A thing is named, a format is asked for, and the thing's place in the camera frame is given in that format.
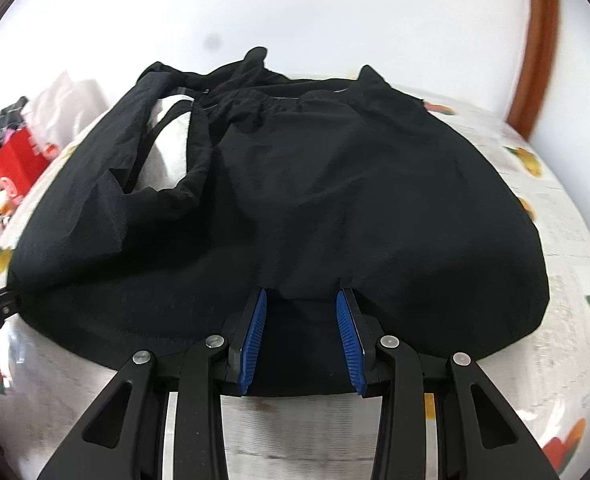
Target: patterned tablecloth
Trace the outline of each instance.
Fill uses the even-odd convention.
[[[551,298],[543,322],[533,334],[480,364],[562,480],[578,480],[590,467],[590,233],[555,175],[513,129],[470,105],[403,90],[426,99],[436,117],[479,149],[539,229]],[[32,203],[72,149],[74,145],[64,150],[36,183],[0,237],[0,286]],[[0,441],[13,468],[32,480],[114,371],[58,347],[18,316],[0,331],[0,369]],[[437,478],[435,410],[431,398],[426,400],[426,478],[432,480]],[[379,399],[357,394],[224,397],[229,476],[368,479],[379,407]],[[172,406],[169,414],[165,447],[171,451]],[[165,478],[170,479],[168,465],[165,454]]]

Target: red box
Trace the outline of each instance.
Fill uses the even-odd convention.
[[[0,148],[0,186],[19,204],[48,165],[28,128],[22,128]]]

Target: white wall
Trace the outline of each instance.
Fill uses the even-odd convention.
[[[258,44],[284,73],[390,82],[506,113],[528,0],[16,0],[0,22],[0,108],[63,69],[113,104],[151,62],[210,71]]]
[[[560,0],[552,77],[532,144],[590,229],[590,3]]]

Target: white plastic bag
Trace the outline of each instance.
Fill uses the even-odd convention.
[[[53,160],[107,106],[95,81],[57,79],[22,109],[22,117],[42,153]]]

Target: blue gripper pad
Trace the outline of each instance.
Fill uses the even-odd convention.
[[[257,355],[259,354],[259,346],[262,342],[262,333],[264,332],[264,323],[266,322],[266,309],[266,291],[262,289],[257,298],[253,317],[248,325],[248,332],[246,332],[246,338],[242,345],[241,366],[239,379],[237,380],[242,395],[246,395],[248,387],[253,382],[255,365],[257,365]]]
[[[335,300],[335,313],[337,314],[337,325],[342,337],[342,346],[344,346],[344,356],[346,357],[351,384],[358,394],[363,395],[366,392],[363,351],[353,324],[353,316],[351,316],[348,303],[346,303],[346,297],[341,291],[337,293]]]

